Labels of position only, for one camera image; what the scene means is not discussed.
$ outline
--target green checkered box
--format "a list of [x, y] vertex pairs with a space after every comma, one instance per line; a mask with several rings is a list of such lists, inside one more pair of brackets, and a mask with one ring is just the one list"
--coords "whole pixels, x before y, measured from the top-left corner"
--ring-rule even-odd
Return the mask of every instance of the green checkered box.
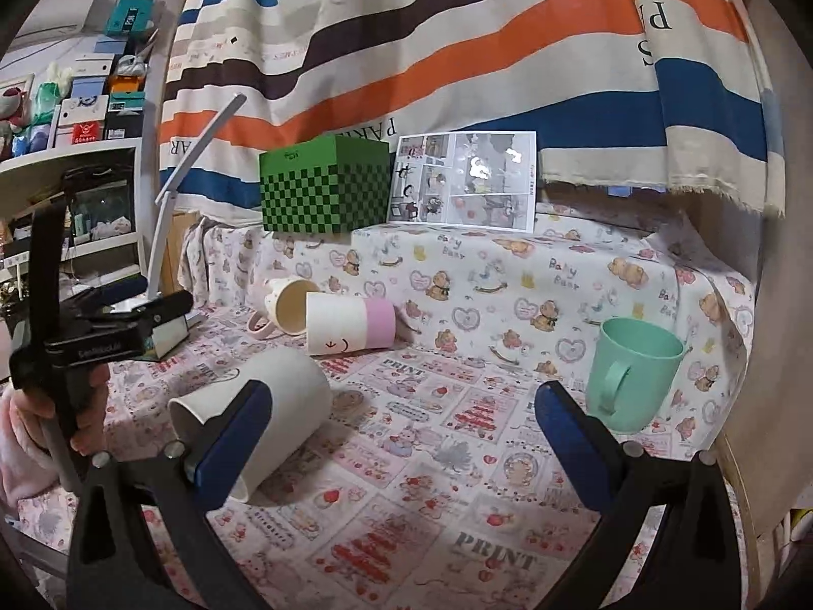
[[338, 233], [387, 221], [389, 145], [324, 136], [260, 154], [267, 232]]

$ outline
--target air conditioner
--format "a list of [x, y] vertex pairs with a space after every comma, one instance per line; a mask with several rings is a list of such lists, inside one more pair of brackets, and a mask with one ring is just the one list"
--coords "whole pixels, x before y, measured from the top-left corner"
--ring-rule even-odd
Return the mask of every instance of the air conditioner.
[[40, 0], [10, 49], [79, 34], [94, 0]]

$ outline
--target pink band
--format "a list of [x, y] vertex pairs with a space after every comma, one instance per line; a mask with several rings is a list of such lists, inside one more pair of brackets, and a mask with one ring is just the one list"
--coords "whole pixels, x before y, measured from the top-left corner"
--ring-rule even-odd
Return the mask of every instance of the pink band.
[[260, 319], [264, 319], [265, 316], [261, 314], [259, 311], [255, 311], [250, 317], [249, 322], [245, 325], [246, 329], [249, 332], [249, 335], [255, 339], [265, 339], [270, 335], [272, 332], [276, 330], [276, 323], [273, 321], [267, 321], [263, 323], [263, 325], [258, 327]]
[[395, 308], [386, 298], [365, 298], [368, 349], [387, 349], [395, 342]]

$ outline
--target mug handle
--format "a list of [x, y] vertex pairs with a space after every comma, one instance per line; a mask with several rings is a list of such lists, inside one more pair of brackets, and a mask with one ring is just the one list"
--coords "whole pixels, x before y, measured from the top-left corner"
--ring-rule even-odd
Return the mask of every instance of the mug handle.
[[264, 318], [263, 313], [255, 311], [249, 317], [249, 322], [245, 325], [245, 329], [248, 331], [249, 335], [252, 338], [266, 339], [268, 335], [270, 335], [272, 332], [276, 330], [276, 323], [274, 323], [273, 321], [268, 321], [267, 323], [263, 323], [263, 325], [258, 327], [259, 319], [261, 318]]
[[611, 415], [615, 412], [615, 397], [621, 387], [621, 383], [629, 372], [629, 364], [623, 362], [613, 362], [604, 377], [604, 386], [599, 396], [599, 404], [602, 410]]

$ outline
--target white desk lamp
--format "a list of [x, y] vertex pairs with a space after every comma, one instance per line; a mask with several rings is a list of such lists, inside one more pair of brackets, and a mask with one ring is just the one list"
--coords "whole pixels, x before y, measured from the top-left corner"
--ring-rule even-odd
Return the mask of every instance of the white desk lamp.
[[155, 226], [155, 235], [153, 236], [152, 250], [149, 253], [147, 300], [153, 300], [159, 294], [161, 263], [164, 260], [164, 250], [167, 248], [169, 228], [172, 225], [172, 214], [175, 211], [175, 202], [178, 198], [178, 186], [192, 168], [192, 164], [198, 160], [203, 150], [214, 140], [217, 132], [240, 109], [243, 103], [245, 103], [245, 95], [235, 94], [233, 99], [212, 117], [209, 124], [206, 124], [206, 128], [192, 142], [192, 146], [187, 149], [184, 157], [180, 159], [178, 166], [170, 174], [168, 181], [159, 190], [158, 196], [155, 198], [155, 205], [159, 207], [159, 213], [158, 222]]

